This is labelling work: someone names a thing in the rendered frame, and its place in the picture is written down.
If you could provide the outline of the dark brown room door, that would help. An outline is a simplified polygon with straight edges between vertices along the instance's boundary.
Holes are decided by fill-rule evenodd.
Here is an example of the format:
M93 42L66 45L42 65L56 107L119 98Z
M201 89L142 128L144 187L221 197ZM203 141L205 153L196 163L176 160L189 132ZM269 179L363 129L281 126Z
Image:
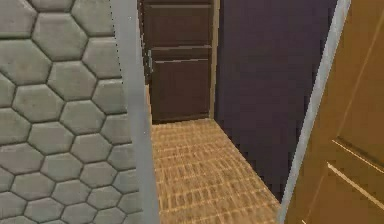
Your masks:
M153 123L209 113L213 0L142 0L143 48ZM148 70L152 50L153 72Z

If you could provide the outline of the light brown room door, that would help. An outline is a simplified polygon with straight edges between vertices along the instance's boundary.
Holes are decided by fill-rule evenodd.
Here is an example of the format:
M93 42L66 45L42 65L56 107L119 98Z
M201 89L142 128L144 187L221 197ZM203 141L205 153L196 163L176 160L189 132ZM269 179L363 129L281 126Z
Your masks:
M279 224L384 224L384 0L338 0Z

